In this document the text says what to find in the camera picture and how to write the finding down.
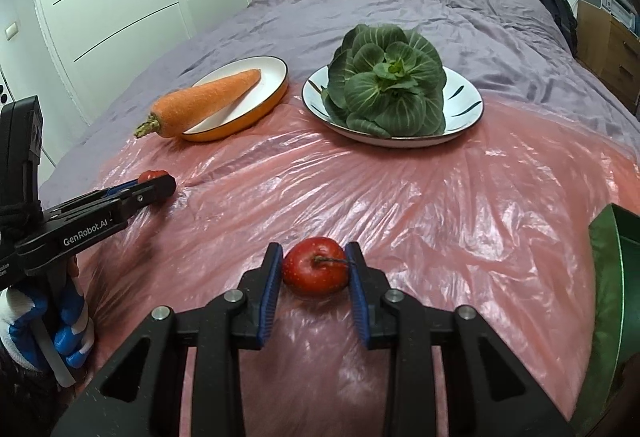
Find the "left gloved hand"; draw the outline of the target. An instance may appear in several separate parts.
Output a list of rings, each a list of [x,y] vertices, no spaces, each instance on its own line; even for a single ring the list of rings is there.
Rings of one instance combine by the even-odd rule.
[[[82,293],[77,261],[66,263],[60,285],[36,283],[1,291],[1,362],[25,373],[47,369],[55,353],[79,370],[91,353],[94,327]]]

